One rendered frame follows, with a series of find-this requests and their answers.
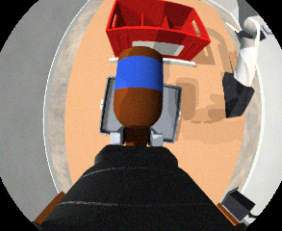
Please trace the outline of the brown bottle with blue label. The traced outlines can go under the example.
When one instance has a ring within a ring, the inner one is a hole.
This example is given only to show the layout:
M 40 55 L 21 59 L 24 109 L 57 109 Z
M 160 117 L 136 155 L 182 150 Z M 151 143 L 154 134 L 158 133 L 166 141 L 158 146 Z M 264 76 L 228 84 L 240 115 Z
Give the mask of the brown bottle with blue label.
M 126 127 L 125 145 L 147 146 L 148 128 L 163 110 L 163 56 L 153 48 L 133 46 L 118 55 L 114 113 Z

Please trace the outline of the red crate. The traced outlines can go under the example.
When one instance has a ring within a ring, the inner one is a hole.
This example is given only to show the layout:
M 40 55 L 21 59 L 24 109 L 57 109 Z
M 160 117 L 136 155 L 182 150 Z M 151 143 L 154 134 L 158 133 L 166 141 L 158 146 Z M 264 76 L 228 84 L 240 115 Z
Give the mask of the red crate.
M 147 46 L 163 58 L 190 62 L 211 42 L 194 8 L 164 0 L 115 0 L 106 34 L 116 58 L 129 47 Z

